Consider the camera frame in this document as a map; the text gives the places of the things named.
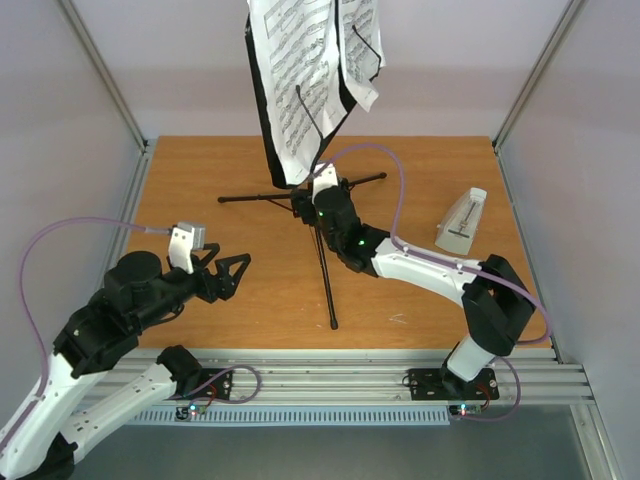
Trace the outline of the black music stand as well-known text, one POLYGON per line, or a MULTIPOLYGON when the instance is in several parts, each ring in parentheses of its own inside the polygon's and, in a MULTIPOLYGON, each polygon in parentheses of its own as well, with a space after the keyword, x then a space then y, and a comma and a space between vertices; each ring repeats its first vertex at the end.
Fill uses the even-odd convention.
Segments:
MULTIPOLYGON (((266 96, 264 93, 262 80, 260 78, 256 47, 253 39, 250 19, 246 20, 244 38, 267 164, 269 172, 271 174, 272 184, 276 188, 281 188, 284 182, 284 174, 278 173, 278 170, 280 169, 279 162, 276 160, 275 147, 273 146, 273 142, 270 139, 271 125, 267 117, 266 96)), ((317 223, 316 210, 312 206, 310 188, 293 187, 286 193, 220 196, 217 201, 220 204, 257 201, 269 202, 273 205, 289 211, 294 218, 300 219, 304 225, 307 225, 309 227, 322 272, 326 304, 329 315, 329 326, 332 330, 337 330, 339 328, 339 322, 336 315, 333 293, 331 289, 329 268, 324 249, 324 241, 322 240, 320 228, 317 223)))

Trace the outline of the white metronome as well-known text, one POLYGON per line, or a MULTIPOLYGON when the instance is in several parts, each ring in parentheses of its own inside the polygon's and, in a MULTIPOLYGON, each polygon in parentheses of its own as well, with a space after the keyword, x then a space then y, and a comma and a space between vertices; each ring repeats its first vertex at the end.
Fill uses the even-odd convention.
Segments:
POLYGON ((438 225, 435 245, 456 255, 467 255, 480 223, 487 191, 470 188, 447 211, 438 225))

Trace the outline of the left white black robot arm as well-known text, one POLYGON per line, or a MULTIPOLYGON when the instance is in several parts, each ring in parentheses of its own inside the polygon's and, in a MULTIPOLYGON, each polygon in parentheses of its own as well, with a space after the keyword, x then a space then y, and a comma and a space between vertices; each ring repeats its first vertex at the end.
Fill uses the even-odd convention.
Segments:
POLYGON ((186 303, 209 304, 236 292, 249 254, 218 258, 217 244, 193 256, 193 270, 163 271, 158 256, 135 251, 104 276, 103 287, 74 312, 53 342, 49 377, 1 431, 4 479, 67 479, 99 443, 164 400, 194 401, 211 389, 199 361, 182 345, 165 348, 134 380, 87 409, 89 391, 139 344, 141 334, 177 319, 186 303))

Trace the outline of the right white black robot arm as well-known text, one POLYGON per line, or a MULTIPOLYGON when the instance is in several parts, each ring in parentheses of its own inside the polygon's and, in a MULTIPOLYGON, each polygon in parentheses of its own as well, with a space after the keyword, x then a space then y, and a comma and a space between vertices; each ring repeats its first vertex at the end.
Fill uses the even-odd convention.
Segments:
POLYGON ((477 379, 496 357, 511 354, 535 307, 509 262, 497 255, 464 261, 401 247, 388 231, 363 223, 350 191, 331 186, 314 195, 292 194, 294 215, 319 229, 328 249, 350 270, 398 280, 440 295, 465 314, 468 334, 444 360, 435 384, 452 399, 476 390, 477 379))

